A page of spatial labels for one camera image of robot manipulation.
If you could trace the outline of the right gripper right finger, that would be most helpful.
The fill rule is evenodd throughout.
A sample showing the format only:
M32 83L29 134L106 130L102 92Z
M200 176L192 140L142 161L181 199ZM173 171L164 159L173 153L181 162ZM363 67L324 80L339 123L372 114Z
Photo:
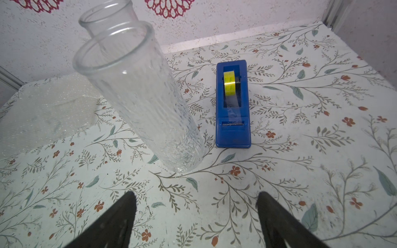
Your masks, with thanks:
M260 192L256 202L267 248L326 248L270 194Z

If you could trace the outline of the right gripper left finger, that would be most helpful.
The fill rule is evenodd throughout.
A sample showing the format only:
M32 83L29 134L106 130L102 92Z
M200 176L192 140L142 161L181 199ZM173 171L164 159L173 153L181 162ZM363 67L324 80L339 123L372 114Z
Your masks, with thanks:
M101 217L66 247L127 248L137 210L133 192L125 193Z

